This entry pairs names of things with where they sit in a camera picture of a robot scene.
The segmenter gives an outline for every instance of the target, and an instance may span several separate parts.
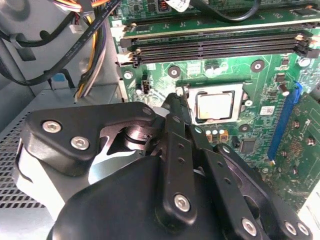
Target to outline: blue clip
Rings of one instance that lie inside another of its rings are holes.
[[[297,81],[294,81],[294,83],[297,86],[297,91],[295,92],[295,98],[293,100],[293,104],[297,104],[300,99],[301,93],[303,91],[303,87]]]

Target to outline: barcode label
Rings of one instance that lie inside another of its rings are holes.
[[[272,115],[274,114],[276,106],[263,106],[260,111],[260,115]]]

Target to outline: capacitor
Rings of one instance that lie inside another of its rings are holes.
[[[313,137],[308,137],[308,139],[306,140],[306,144],[308,144],[309,146],[315,146],[316,141]]]
[[[206,75],[207,78],[210,78],[215,74],[214,68],[211,65],[205,65],[204,74]]]
[[[293,166],[293,175],[298,174],[298,167],[296,165]]]
[[[299,62],[298,62],[299,66],[302,67],[302,68],[305,68],[305,67],[309,66],[310,63],[311,63],[310,58],[306,58],[306,57],[301,58],[299,60]]]
[[[288,156],[288,154],[285,150],[283,150],[283,151],[281,151],[281,156],[286,158]]]
[[[223,71],[223,69],[222,69],[222,68],[220,68],[220,66],[219,66],[219,65],[214,65],[214,66],[213,66],[213,73],[214,73],[215,75],[219,75],[219,74],[221,74],[221,73],[222,73],[222,71]]]
[[[140,83],[137,83],[137,84],[135,85],[135,93],[136,93],[137,95],[141,95],[141,94],[142,94],[142,86],[141,86]]]
[[[286,97],[290,94],[290,92],[285,84],[280,84],[278,86],[278,90],[282,93],[282,96],[284,96],[284,97]]]
[[[298,120],[295,120],[293,123],[292,123],[292,126],[295,128],[295,129],[298,129],[300,128],[300,122]]]

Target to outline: chip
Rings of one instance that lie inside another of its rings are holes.
[[[289,64],[289,59],[288,59],[288,58],[284,58],[284,59],[282,60],[281,65],[288,65],[288,64]]]
[[[229,119],[231,117],[233,94],[199,94],[197,97],[199,119]]]
[[[137,32],[149,31],[149,25],[140,25],[135,29]]]
[[[240,146],[240,152],[243,154],[253,153],[255,150],[256,141],[257,140],[255,138],[243,139]]]
[[[154,4],[148,4],[148,11],[153,13],[156,11],[156,5]]]
[[[302,15],[302,16],[309,16],[309,15],[314,15],[316,14],[316,11],[309,9],[309,8],[302,8],[302,9],[297,9],[294,10],[296,14]]]
[[[285,75],[284,74],[278,74],[276,77],[275,77],[275,82],[276,83],[280,83],[280,82],[283,82],[285,80]]]

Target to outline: yellow wire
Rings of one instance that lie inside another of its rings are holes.
[[[69,5],[71,7],[77,8],[77,9],[81,9],[82,8],[81,5],[78,4],[77,2],[75,2],[74,0],[57,0],[57,1],[60,2],[60,3],[66,4],[66,5]],[[91,5],[92,5],[93,8],[95,8],[95,7],[98,7],[98,6],[102,5],[102,4],[105,4],[107,2],[109,2],[109,0],[98,0],[96,2],[92,2]]]
[[[71,7],[77,8],[77,9],[81,9],[82,8],[80,4],[73,3],[73,2],[70,2],[68,0],[57,0],[57,1],[60,2],[60,3],[63,3],[63,4],[67,4],[67,5],[71,6]]]
[[[87,16],[86,19],[88,19],[88,22],[90,24],[92,24],[93,21],[90,16]],[[90,54],[90,59],[89,59],[87,71],[90,70],[90,68],[92,67],[93,61],[94,61],[95,50],[96,50],[96,40],[97,40],[97,32],[92,36],[92,50],[91,50],[91,54]],[[81,86],[79,87],[78,98],[82,94],[82,90],[83,90],[84,86],[85,86],[85,84],[81,84]]]
[[[78,98],[80,97],[81,92],[82,92],[82,89],[84,89],[84,86],[85,86],[85,85],[82,83],[81,86],[79,87]]]
[[[87,16],[86,19],[88,19],[90,24],[92,24],[93,21],[92,21],[90,16]],[[90,70],[90,68],[92,67],[92,63],[94,61],[95,49],[96,49],[96,40],[97,40],[97,32],[95,32],[95,34],[92,36],[92,51],[91,51],[91,55],[90,55],[87,71]]]

